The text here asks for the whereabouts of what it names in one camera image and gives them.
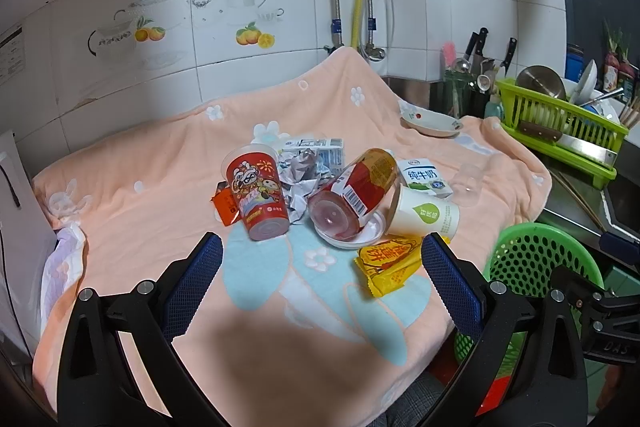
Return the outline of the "white green paper cup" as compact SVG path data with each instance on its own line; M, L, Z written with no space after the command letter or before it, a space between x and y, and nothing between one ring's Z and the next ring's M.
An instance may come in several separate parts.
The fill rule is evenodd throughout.
M460 210L454 202L401 185L390 206L386 233L427 236L436 232L451 241L458 231Z

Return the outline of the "clear plastic cup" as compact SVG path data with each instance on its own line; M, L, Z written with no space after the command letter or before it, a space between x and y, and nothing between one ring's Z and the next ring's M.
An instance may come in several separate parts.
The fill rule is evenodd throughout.
M480 201L484 171L480 167L463 164L449 182L452 188L451 200L459 207L473 207Z

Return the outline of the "green dish rack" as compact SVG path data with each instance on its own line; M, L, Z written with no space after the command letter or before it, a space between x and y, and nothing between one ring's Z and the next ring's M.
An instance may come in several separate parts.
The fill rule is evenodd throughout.
M616 154L628 134L626 127L570 102L518 87L513 79L500 80L497 87L504 110L502 127L512 138L532 150L589 174L594 187L602 188L615 180L615 164L613 167L602 166L555 143L533 138L518 131L518 124L521 121L540 124L608 148Z

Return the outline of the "steel bowl in rack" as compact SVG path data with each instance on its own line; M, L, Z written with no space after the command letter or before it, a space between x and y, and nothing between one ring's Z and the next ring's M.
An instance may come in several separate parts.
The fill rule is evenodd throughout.
M548 66L533 65L524 68L516 77L516 84L518 87L536 91L551 98L566 99L561 77Z

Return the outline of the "blue white milk carton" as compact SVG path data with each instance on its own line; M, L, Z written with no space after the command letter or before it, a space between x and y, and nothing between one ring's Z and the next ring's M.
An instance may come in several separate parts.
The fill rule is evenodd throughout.
M454 191L428 158L401 159L397 163L405 186L438 198L449 198Z

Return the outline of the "red cartoon paper cup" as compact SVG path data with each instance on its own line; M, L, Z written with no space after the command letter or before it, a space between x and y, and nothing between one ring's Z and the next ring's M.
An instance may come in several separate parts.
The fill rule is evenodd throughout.
M288 208L272 147L252 143L232 150L222 162L221 173L252 241L274 239L288 231Z

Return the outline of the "red plastic stool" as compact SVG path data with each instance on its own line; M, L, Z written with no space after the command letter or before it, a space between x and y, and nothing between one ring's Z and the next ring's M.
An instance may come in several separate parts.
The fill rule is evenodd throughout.
M454 358L436 358L431 361L431 364L427 367L428 373L432 374L442 385L447 386L454 378L454 374L457 372L460 364ZM485 398L476 411L476 415L480 416L485 414L500 404L506 388L509 386L511 380L510 372L503 372L502 369L498 372L498 375L492 382Z

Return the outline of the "green perforated trash basket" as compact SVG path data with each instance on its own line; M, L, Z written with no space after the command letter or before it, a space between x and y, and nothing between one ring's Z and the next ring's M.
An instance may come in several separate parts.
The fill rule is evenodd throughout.
M558 265L604 287L597 263L577 239L534 222L512 225L500 233L483 274L488 281L505 283L516 295L544 297Z

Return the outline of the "cleaver knife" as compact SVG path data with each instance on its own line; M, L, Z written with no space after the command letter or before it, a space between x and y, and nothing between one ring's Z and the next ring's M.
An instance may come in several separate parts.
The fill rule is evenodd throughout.
M530 135L533 138L555 143L565 148L565 150L571 150L573 153L602 166L613 167L617 159L617 154L608 148L590 143L586 140L574 138L574 136L541 126L540 124L521 121L518 124L518 131Z

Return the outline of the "yellow snack wrapper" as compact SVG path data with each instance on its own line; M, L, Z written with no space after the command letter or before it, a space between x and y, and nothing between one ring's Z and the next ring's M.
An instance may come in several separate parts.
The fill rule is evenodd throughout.
M423 236L391 235L358 249L352 269L366 300L380 299L400 291L409 283L432 288L421 257Z

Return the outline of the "utensil holder jar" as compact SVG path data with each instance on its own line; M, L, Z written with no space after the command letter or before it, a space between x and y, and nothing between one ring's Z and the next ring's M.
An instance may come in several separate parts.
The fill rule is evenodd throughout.
M431 83L430 109L457 119L471 116L474 95L471 80L469 74L446 69L442 80Z

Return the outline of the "white ceramic dish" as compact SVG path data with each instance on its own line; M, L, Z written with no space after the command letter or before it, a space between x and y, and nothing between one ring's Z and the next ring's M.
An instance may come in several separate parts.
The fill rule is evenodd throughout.
M428 109L402 110L400 119L406 127L432 138L452 138L463 129L460 120Z

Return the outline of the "white plastic lid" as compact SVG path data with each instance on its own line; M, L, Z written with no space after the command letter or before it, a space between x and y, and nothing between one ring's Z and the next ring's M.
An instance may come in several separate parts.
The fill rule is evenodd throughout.
M370 218L362 230L351 239L336 239L314 228L317 234L329 245L343 251L358 251L358 249L370 246L382 239L386 231L387 223L381 211L371 213Z

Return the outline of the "orange snack packet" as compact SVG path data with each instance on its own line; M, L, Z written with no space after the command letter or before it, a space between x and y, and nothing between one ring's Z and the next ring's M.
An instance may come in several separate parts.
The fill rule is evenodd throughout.
M235 204L230 187L225 186L217 190L210 201L215 207L220 222L225 227L230 227L241 219L240 210Z

